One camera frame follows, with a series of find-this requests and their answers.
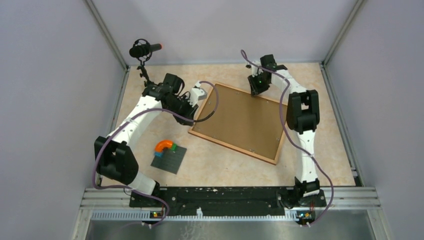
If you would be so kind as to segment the red wooden photo frame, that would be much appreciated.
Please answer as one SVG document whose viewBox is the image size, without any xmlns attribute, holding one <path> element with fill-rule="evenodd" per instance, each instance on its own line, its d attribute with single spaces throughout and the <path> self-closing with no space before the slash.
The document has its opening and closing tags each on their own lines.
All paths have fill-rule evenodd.
<svg viewBox="0 0 424 240">
<path fill-rule="evenodd" d="M 188 133 L 260 161 L 279 162 L 286 135 L 279 115 L 278 100 L 251 94 L 234 86 L 217 82 L 198 109 L 202 119 Z"/>
</svg>

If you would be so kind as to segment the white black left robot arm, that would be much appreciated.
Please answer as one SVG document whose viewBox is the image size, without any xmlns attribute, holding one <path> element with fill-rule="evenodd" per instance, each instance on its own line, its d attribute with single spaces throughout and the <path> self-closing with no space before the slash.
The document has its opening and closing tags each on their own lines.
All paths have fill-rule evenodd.
<svg viewBox="0 0 424 240">
<path fill-rule="evenodd" d="M 133 149 L 148 126 L 161 113 L 173 114 L 182 125 L 191 126 L 198 109 L 198 102 L 208 93 L 197 82 L 188 92 L 181 93 L 184 81 L 167 73 L 162 82 L 145 82 L 138 103 L 119 127 L 108 136 L 99 136 L 94 142 L 95 171 L 141 194 L 141 200 L 149 207 L 160 202 L 157 181 L 141 172 Z"/>
</svg>

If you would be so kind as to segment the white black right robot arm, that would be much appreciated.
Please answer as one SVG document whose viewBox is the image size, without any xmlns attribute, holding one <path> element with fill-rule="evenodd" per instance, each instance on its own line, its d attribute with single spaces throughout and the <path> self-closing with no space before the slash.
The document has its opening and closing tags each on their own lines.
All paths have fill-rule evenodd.
<svg viewBox="0 0 424 240">
<path fill-rule="evenodd" d="M 278 65 L 272 54 L 264 55 L 259 61 L 247 60 L 251 70 L 248 76 L 251 95 L 257 96 L 274 85 L 287 96 L 286 111 L 280 110 L 283 130 L 291 130 L 295 138 L 288 140 L 297 150 L 298 169 L 293 187 L 293 200 L 299 206 L 307 206 L 320 193 L 320 181 L 315 158 L 315 136 L 320 122 L 319 94 L 298 83 L 288 68 Z"/>
</svg>

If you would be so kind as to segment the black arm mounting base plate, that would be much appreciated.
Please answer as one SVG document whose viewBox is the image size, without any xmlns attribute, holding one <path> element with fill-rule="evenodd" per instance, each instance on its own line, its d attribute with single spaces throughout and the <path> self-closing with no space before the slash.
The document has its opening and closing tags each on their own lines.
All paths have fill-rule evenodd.
<svg viewBox="0 0 424 240">
<path fill-rule="evenodd" d="M 262 217 L 283 216 L 287 209 L 326 207 L 321 191 L 317 195 L 294 198 L 293 187 L 162 187 L 153 198 L 132 193 L 131 208 L 158 208 L 169 206 L 168 216 L 193 216 L 200 209 L 207 217 Z"/>
</svg>

